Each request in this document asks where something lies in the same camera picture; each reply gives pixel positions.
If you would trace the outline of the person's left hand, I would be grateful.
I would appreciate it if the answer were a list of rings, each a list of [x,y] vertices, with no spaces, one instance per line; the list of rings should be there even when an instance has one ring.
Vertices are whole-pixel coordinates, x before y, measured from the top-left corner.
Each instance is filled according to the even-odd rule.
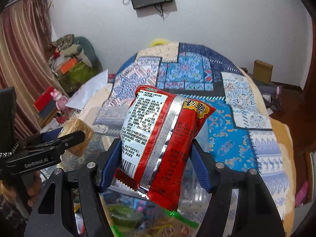
[[[42,180],[40,177],[40,172],[39,171],[33,172],[32,182],[26,188],[27,193],[29,195],[28,205],[31,208],[34,207],[38,199],[38,195],[40,194],[42,190],[41,185],[42,185]],[[8,185],[2,180],[1,180],[1,193],[4,195],[4,197],[9,203],[11,203],[12,205],[15,205],[15,200],[17,197],[17,192],[15,188]]]

